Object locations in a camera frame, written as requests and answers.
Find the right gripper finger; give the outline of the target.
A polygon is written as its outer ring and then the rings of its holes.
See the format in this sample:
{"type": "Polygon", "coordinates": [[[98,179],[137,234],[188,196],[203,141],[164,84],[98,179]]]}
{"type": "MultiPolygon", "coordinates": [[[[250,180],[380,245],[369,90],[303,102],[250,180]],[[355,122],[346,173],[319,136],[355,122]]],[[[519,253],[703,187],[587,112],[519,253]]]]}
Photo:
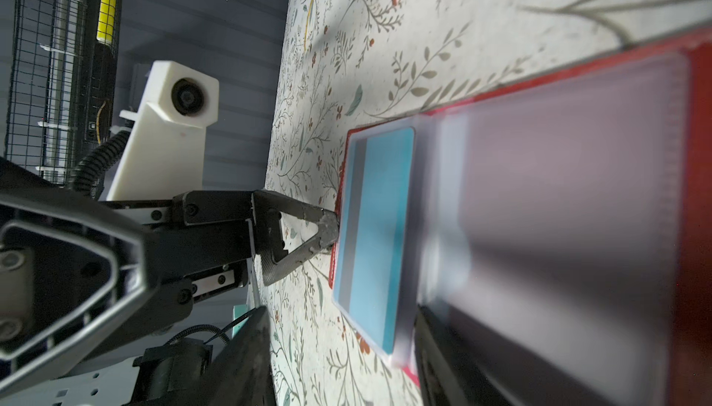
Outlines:
{"type": "Polygon", "coordinates": [[[426,306],[415,320],[415,358],[425,405],[499,405],[501,393],[459,339],[426,306]]]}

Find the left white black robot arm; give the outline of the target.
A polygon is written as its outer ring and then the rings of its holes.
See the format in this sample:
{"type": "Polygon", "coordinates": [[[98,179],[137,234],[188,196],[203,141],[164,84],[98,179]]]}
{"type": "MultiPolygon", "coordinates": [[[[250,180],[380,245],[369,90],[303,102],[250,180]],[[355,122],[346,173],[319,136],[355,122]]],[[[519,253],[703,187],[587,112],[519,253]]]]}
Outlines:
{"type": "Polygon", "coordinates": [[[268,311],[196,326],[135,358],[78,366],[196,304],[265,285],[339,236],[332,211],[267,190],[98,202],[1,163],[1,400],[7,405],[273,405],[268,311]]]}

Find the red card holder wallet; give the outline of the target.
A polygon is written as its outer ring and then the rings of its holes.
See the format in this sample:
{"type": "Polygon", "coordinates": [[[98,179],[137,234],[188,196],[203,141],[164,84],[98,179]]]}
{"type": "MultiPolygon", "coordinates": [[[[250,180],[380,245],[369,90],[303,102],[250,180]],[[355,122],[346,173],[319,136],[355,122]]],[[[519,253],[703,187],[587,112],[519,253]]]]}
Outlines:
{"type": "Polygon", "coordinates": [[[709,28],[352,130],[346,157],[405,127],[395,353],[343,313],[385,364],[420,387],[426,306],[499,405],[710,404],[709,28]]]}

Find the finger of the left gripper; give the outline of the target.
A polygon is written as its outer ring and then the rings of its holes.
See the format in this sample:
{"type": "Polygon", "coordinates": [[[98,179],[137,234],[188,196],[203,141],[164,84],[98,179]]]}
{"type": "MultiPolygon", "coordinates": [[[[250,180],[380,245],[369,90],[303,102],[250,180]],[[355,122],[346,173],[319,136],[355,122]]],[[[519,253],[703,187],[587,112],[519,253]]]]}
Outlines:
{"type": "Polygon", "coordinates": [[[274,191],[252,194],[254,244],[263,285],[274,285],[339,238],[333,211],[274,191]]]}

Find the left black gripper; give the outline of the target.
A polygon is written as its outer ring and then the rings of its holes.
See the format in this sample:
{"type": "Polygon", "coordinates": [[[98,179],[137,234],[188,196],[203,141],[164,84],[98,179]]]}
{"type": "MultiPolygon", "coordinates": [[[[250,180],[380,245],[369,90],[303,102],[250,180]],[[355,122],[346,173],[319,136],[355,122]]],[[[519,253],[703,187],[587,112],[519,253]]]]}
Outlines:
{"type": "MultiPolygon", "coordinates": [[[[247,280],[256,196],[193,191],[118,207],[1,163],[1,391],[65,376],[83,361],[187,317],[198,281],[247,280]],[[158,212],[137,222],[140,208],[158,212]]],[[[266,307],[222,352],[185,337],[146,350],[130,405],[274,405],[266,307]]]]}

